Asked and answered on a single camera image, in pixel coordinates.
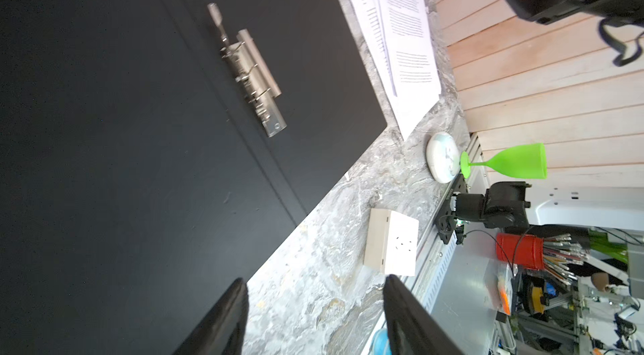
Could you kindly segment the blue folder black inside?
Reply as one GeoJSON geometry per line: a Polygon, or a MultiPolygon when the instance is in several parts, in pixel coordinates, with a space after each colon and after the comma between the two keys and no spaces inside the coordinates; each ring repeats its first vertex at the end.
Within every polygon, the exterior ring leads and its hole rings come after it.
{"type": "Polygon", "coordinates": [[[1,0],[2,353],[173,353],[386,125],[339,0],[1,0]]]}

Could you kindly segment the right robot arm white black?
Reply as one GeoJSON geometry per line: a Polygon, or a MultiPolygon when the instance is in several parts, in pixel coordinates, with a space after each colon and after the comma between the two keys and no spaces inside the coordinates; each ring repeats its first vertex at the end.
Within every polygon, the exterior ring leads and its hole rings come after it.
{"type": "Polygon", "coordinates": [[[483,156],[542,143],[534,224],[643,227],[643,0],[450,0],[457,88],[483,156]]]}

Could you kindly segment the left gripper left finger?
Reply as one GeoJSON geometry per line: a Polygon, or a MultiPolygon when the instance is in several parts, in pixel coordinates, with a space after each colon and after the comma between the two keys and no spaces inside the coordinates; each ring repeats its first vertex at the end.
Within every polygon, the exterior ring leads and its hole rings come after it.
{"type": "Polygon", "coordinates": [[[248,287],[243,278],[238,278],[174,354],[241,354],[248,311],[248,287]]]}

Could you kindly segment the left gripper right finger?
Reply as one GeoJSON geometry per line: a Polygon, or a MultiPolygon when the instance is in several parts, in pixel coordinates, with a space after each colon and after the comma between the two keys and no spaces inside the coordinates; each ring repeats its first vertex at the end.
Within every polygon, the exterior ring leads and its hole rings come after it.
{"type": "Polygon", "coordinates": [[[392,354],[463,353],[397,276],[387,276],[382,294],[392,354]]]}

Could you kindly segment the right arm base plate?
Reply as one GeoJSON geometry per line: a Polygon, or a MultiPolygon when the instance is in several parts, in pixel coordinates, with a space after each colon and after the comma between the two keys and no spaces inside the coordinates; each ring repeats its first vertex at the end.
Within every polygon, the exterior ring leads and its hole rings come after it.
{"type": "Polygon", "coordinates": [[[438,236],[445,245],[448,245],[453,238],[457,245],[463,243],[465,226],[457,219],[454,208],[456,196],[466,192],[466,179],[459,175],[449,185],[447,196],[434,217],[434,226],[438,229],[438,236]]]}

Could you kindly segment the metal folder clip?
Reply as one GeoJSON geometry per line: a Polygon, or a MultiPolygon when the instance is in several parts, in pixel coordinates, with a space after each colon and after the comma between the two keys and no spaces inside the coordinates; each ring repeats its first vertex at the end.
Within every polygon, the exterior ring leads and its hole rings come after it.
{"type": "Polygon", "coordinates": [[[281,94],[275,78],[263,59],[248,29],[241,29],[236,41],[226,33],[223,16],[216,3],[209,3],[207,10],[220,33],[221,57],[231,68],[233,78],[245,91],[247,102],[258,117],[268,138],[278,135],[287,127],[287,123],[278,108],[275,99],[281,94]]]}

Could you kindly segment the printed paper sheet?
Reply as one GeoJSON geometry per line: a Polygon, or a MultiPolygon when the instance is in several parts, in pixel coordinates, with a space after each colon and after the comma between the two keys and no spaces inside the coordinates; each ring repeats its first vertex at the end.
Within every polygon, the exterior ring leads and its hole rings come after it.
{"type": "Polygon", "coordinates": [[[402,98],[396,92],[392,72],[389,67],[382,16],[377,0],[350,1],[356,13],[369,52],[372,55],[382,86],[386,92],[387,99],[396,117],[402,138],[407,140],[417,124],[438,101],[438,96],[435,95],[430,100],[431,106],[428,107],[427,105],[421,105],[421,103],[416,104],[412,100],[402,98]]]}
{"type": "Polygon", "coordinates": [[[424,0],[378,0],[396,95],[433,105],[440,83],[424,0]]]}

